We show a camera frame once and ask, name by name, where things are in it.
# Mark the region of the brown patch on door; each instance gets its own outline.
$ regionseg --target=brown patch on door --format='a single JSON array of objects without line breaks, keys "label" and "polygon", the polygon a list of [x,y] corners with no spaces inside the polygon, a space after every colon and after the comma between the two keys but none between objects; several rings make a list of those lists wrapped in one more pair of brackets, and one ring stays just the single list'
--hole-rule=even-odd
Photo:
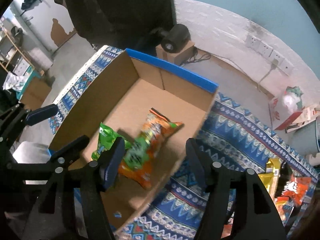
[{"label": "brown patch on door", "polygon": [[59,24],[58,20],[53,18],[52,19],[52,29],[51,29],[51,39],[53,40],[54,44],[61,47],[66,41],[68,41],[73,35],[76,34],[76,29],[73,28],[73,31],[67,34],[64,28]]}]

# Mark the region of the white door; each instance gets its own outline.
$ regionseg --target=white door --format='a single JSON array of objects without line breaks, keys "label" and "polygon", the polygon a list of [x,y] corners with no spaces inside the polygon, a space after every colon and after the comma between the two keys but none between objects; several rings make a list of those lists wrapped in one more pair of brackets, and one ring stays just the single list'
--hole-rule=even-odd
[{"label": "white door", "polygon": [[[17,10],[22,13],[21,4],[24,0],[14,0]],[[53,0],[36,1],[21,17],[29,28],[46,47],[53,53],[62,41],[75,32],[68,10]]]}]

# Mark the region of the gray bucket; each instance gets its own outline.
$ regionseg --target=gray bucket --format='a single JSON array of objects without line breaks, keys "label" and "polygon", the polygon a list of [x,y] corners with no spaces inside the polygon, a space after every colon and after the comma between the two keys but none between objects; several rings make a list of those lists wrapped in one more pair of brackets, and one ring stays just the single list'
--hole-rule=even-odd
[{"label": "gray bucket", "polygon": [[290,147],[293,147],[300,155],[316,154],[320,152],[320,119],[316,119],[310,124],[297,130],[293,137]]}]

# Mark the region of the geometric pattern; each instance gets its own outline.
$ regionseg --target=geometric pattern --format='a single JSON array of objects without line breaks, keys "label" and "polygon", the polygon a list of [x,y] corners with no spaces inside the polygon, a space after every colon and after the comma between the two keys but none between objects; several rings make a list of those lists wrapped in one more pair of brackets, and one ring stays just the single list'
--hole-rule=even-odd
[{"label": "geometric pattern", "polygon": [[[292,233],[310,203],[318,181],[318,173],[303,157],[249,110],[222,93],[217,94],[196,142],[204,154],[229,169],[244,171],[252,168],[262,173],[268,158],[279,157],[281,162],[289,163],[295,176],[311,177],[312,183],[288,235]],[[193,239],[208,196],[198,186],[188,160],[184,160],[150,207],[123,231],[136,240]],[[228,209],[234,197],[235,192],[231,191]]]},{"label": "geometric pattern", "polygon": [[59,110],[55,116],[49,118],[49,124],[53,134],[56,134],[65,117],[68,115],[80,96],[90,86],[92,81],[121,52],[121,49],[117,49],[112,46],[104,46],[78,71],[67,85],[67,90],[63,91],[62,94],[59,95],[60,98],[57,98],[54,101]]}]

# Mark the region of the blue wall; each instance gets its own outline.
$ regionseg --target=blue wall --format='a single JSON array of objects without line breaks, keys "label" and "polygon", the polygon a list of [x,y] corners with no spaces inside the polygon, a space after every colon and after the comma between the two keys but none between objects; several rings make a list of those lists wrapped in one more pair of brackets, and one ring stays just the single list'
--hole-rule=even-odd
[{"label": "blue wall", "polygon": [[320,78],[320,34],[297,0],[197,1],[232,11],[264,27],[293,49]]}]

